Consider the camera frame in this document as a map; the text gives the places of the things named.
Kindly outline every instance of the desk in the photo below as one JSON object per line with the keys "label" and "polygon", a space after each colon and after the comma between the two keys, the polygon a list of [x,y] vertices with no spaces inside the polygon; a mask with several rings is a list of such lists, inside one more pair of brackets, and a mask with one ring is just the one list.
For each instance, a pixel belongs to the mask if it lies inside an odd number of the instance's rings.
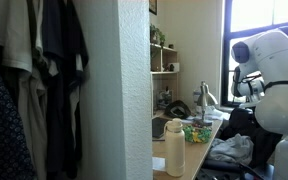
{"label": "desk", "polygon": [[[211,147],[212,141],[218,132],[222,121],[214,120],[212,125],[212,135],[208,143],[190,143],[185,142],[185,172],[181,177],[172,177],[163,171],[153,170],[154,180],[171,180],[171,179],[182,179],[182,180],[194,180],[200,167],[202,166],[204,159]],[[165,158],[165,145],[164,141],[153,141],[153,156]]]}

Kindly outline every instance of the green object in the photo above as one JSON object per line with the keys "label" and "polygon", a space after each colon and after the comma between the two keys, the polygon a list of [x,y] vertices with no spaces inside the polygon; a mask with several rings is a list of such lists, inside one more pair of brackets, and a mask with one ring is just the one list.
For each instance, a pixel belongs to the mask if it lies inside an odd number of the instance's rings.
{"label": "green object", "polygon": [[185,133],[185,141],[192,143],[207,143],[209,142],[212,134],[211,127],[196,128],[188,125],[183,128]]}

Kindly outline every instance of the water bottle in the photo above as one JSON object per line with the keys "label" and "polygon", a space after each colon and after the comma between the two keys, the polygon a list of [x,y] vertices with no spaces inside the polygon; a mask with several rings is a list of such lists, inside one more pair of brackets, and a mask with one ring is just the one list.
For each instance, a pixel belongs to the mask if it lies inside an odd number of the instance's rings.
{"label": "water bottle", "polygon": [[166,172],[171,176],[182,176],[185,171],[185,137],[181,119],[168,121],[164,131]]}

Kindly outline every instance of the paper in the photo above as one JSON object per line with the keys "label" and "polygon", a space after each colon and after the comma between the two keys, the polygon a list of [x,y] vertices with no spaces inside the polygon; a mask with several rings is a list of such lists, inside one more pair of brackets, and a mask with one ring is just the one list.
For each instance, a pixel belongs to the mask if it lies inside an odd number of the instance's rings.
{"label": "paper", "polygon": [[152,157],[153,159],[153,170],[165,171],[165,158]]}

